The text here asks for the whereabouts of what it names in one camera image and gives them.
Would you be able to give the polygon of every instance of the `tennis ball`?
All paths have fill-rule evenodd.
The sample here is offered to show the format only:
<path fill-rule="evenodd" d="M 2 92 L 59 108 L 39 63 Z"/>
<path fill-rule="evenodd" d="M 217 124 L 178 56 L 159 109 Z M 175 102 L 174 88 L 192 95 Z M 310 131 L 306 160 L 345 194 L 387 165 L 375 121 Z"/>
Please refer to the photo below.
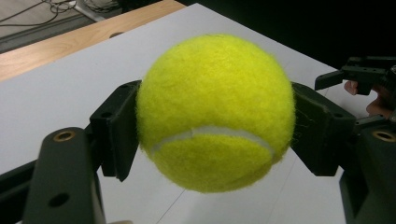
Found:
<path fill-rule="evenodd" d="M 199 35 L 150 67 L 136 98 L 140 146 L 184 189 L 223 192 L 264 177 L 290 145 L 291 82 L 234 35 Z"/>

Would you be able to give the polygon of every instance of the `wooden table edge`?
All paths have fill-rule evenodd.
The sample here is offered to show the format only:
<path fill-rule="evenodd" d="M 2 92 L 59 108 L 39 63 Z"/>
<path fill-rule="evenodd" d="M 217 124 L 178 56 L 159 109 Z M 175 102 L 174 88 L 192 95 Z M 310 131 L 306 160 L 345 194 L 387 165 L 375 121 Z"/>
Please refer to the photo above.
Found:
<path fill-rule="evenodd" d="M 0 81 L 21 75 L 46 63 L 100 43 L 118 32 L 126 32 L 185 7 L 174 0 L 141 7 L 62 35 L 0 54 Z"/>

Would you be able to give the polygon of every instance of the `finger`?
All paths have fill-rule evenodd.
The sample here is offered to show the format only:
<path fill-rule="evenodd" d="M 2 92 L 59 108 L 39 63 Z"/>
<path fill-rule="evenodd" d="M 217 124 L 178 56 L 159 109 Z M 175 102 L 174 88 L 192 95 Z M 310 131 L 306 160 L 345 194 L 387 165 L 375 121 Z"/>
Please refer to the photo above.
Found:
<path fill-rule="evenodd" d="M 379 96 L 381 96 L 384 99 L 388 99 L 390 97 L 390 92 L 383 86 L 381 85 L 374 85 L 373 86 L 373 91 L 378 93 Z"/>
<path fill-rule="evenodd" d="M 382 115 L 384 118 L 388 119 L 392 114 L 392 111 L 385 107 L 384 101 L 381 97 L 377 97 L 366 107 L 367 112 L 370 116 Z"/>
<path fill-rule="evenodd" d="M 347 81 L 344 85 L 344 89 L 352 95 L 358 93 L 358 82 L 357 81 Z"/>

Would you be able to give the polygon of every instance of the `tennis ball seam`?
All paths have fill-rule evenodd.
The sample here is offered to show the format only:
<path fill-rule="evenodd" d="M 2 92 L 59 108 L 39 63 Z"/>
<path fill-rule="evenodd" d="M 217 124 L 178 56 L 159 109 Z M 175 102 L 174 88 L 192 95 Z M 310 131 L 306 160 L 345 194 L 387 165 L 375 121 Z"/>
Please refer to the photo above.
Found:
<path fill-rule="evenodd" d="M 201 126 L 198 128 L 193 128 L 190 129 L 186 132 L 183 133 L 177 133 L 172 136 L 166 137 L 163 140 L 161 140 L 159 143 L 155 144 L 151 149 L 150 153 L 151 155 L 154 155 L 155 152 L 160 150 L 163 145 L 167 143 L 171 143 L 174 141 L 180 141 L 180 140 L 188 140 L 192 139 L 195 135 L 198 134 L 210 134 L 210 135 L 226 135 L 226 136 L 234 136 L 234 137 L 242 137 L 245 138 L 251 142 L 254 142 L 258 144 L 259 146 L 268 149 L 271 155 L 271 159 L 275 155 L 275 150 L 271 147 L 271 145 L 266 142 L 264 139 L 261 137 L 257 136 L 254 133 L 247 132 L 245 130 L 235 130 L 235 129 L 230 129 L 227 127 L 220 127 L 220 126 L 214 126 L 214 125 L 208 125 L 208 126 Z"/>

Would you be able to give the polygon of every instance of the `white table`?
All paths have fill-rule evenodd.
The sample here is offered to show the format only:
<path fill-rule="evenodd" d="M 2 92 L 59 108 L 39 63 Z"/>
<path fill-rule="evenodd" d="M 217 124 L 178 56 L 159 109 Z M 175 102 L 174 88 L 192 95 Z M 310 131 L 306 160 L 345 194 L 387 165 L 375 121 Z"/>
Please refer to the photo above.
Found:
<path fill-rule="evenodd" d="M 35 160 L 47 134 L 85 128 L 89 116 L 119 85 L 141 79 L 176 43 L 207 33 L 239 35 L 257 43 L 275 54 L 292 81 L 311 88 L 317 76 L 334 70 L 201 5 L 185 7 L 0 82 L 0 174 Z M 340 105 L 357 102 L 346 109 L 366 116 L 363 108 L 370 97 L 349 96 L 342 86 L 321 93 Z M 171 183 L 139 150 L 123 183 L 112 177 L 100 180 L 107 222 L 342 224 L 341 173 L 339 169 L 335 177 L 316 177 L 290 149 L 253 187 L 204 195 Z"/>

